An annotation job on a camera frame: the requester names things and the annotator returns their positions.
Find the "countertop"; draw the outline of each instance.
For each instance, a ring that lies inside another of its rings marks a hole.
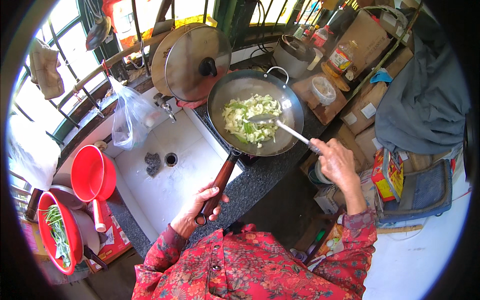
[[[255,57],[255,60],[244,60],[230,67],[231,70],[247,69],[252,64],[256,64],[259,61],[268,60],[268,54]],[[320,70],[306,71],[305,74],[299,78],[307,78],[312,74],[318,73]],[[285,76],[278,72],[274,72],[273,75],[285,80]],[[288,86],[291,86],[298,80],[290,80]],[[325,130],[326,126],[323,126],[313,112],[307,107],[307,105],[300,100],[303,108],[304,125],[303,135],[306,138],[319,137]],[[205,124],[207,129],[218,140],[218,142],[229,151],[229,146],[226,142],[216,133],[213,125],[211,124],[207,107],[201,105],[194,109],[194,112]],[[256,161],[250,167],[242,166],[243,172],[236,177],[225,188],[225,194],[230,198],[229,203],[222,203],[222,212],[215,222],[208,222],[204,227],[197,228],[189,239],[189,245],[197,242],[204,236],[209,235],[214,230],[219,228],[227,228],[230,224],[239,219],[243,214],[250,210],[263,196],[270,191],[292,168],[299,165],[299,161],[304,155],[309,152],[307,145],[304,143],[296,143],[290,150],[277,156],[262,157]],[[152,243],[142,232],[137,222],[130,214],[125,203],[121,200],[120,194],[116,191],[110,199],[107,200],[112,213],[116,217],[118,223],[126,233],[133,247],[137,252],[145,257],[146,253],[150,249]]]

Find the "white sink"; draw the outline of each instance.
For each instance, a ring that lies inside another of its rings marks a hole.
[[[176,123],[166,120],[153,129],[143,147],[113,155],[118,176],[122,176],[117,183],[122,184],[124,180],[131,194],[125,187],[119,187],[119,192],[145,233],[146,227],[153,227],[156,233],[162,232],[183,203],[215,179],[227,156],[193,111],[186,110],[188,116],[184,110],[175,114]],[[159,153],[162,160],[153,178],[145,170],[147,152]],[[164,161],[170,152],[178,156],[178,163],[173,167],[166,166]],[[235,166],[230,181],[240,173],[241,169]],[[147,237],[156,239],[151,230]]]

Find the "green beans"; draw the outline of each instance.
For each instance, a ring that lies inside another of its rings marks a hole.
[[[62,257],[63,267],[69,267],[71,264],[70,260],[70,247],[68,245],[67,234],[65,233],[65,226],[60,214],[58,205],[52,204],[48,209],[39,209],[43,211],[45,216],[45,223],[51,227],[50,234],[55,240],[55,245],[57,246],[57,252],[55,253],[55,258]]]

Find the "stir-fried vegetables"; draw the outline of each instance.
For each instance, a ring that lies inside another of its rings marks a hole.
[[[68,245],[67,234],[65,233],[65,226],[60,215],[59,207],[56,204],[52,204],[48,207],[43,215],[45,216],[45,223],[52,227],[50,234],[55,240],[57,246],[57,252],[55,258],[62,257],[63,267],[70,266],[70,247]]]
[[[282,113],[280,107],[280,102],[273,100],[270,95],[255,94],[244,101],[240,101],[240,98],[232,99],[230,103],[225,104],[222,113],[226,123],[225,129],[234,134],[242,143],[250,142],[261,148],[263,141],[273,138],[275,142],[275,131],[278,126],[275,124],[257,125],[248,121],[248,118],[264,113],[279,116]]]

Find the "red packaging box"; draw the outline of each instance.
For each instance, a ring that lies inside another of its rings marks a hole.
[[[89,204],[87,208],[89,211],[92,211],[91,204]],[[98,252],[98,257],[108,264],[111,262],[110,259],[112,257],[130,246],[130,241],[127,238],[127,235],[123,232],[120,225],[118,224],[115,216],[110,211],[107,202],[101,201],[100,208],[103,213],[103,221],[105,223],[105,226],[107,227],[107,231],[105,231],[105,234],[107,235],[107,240],[104,243],[100,244],[100,251]],[[99,271],[102,268],[93,260],[88,260],[88,263],[94,271]]]
[[[400,201],[403,190],[403,161],[398,153],[381,148],[375,153],[372,181],[383,202]]]

